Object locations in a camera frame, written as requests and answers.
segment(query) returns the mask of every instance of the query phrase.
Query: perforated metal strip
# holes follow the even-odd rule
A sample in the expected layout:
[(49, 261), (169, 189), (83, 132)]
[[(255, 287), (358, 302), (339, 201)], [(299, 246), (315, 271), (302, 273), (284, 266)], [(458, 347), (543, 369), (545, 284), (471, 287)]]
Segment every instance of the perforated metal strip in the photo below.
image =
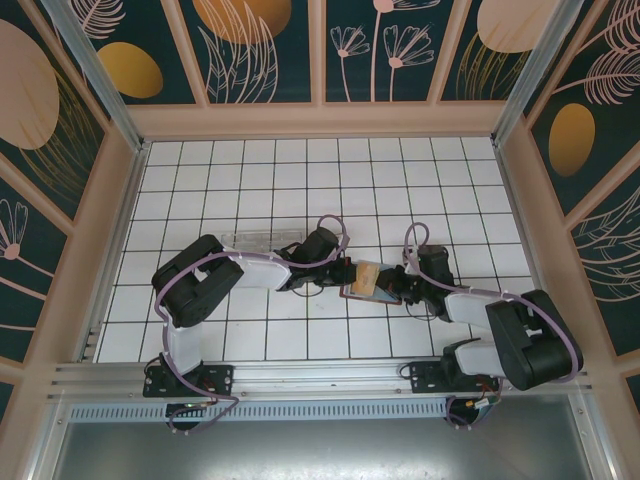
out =
[[(391, 418), (426, 418), (445, 416), (444, 398), (313, 401), (313, 402), (243, 402), (222, 421), (287, 420), (368, 420)], [(78, 404), (71, 411), (71, 423), (166, 422), (167, 404)], [(181, 415), (176, 421), (210, 419), (223, 406)]]

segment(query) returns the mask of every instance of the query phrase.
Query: black bracket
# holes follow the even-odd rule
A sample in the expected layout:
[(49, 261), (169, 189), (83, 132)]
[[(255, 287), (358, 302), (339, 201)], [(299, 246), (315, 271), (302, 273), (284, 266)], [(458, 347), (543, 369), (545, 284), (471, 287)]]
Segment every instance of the black bracket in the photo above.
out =
[(487, 375), (457, 375), (452, 379), (441, 360), (411, 362), (400, 373), (411, 382), (413, 393), (481, 393), (483, 384), (495, 391), (499, 387), (498, 380)]
[[(233, 386), (232, 365), (200, 364), (184, 377), (202, 390), (217, 395), (231, 395)], [(142, 396), (145, 398), (202, 397), (199, 393), (187, 388), (173, 375), (161, 357), (160, 365), (147, 367)]]

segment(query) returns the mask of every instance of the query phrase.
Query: white grid tile floor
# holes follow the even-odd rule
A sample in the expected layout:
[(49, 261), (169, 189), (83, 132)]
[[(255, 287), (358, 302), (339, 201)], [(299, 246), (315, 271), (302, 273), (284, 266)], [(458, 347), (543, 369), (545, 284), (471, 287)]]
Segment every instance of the white grid tile floor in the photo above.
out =
[[(464, 285), (533, 288), (488, 138), (346, 138), (154, 143), (94, 361), (161, 349), (153, 273), (200, 235), (298, 230), (342, 215), (354, 260), (401, 262), (412, 221), (446, 245)], [(311, 293), (315, 287), (309, 287)], [(411, 307), (424, 316), (423, 305)], [(486, 332), (425, 322), (404, 306), (237, 289), (204, 323), (208, 361), (439, 355)]]

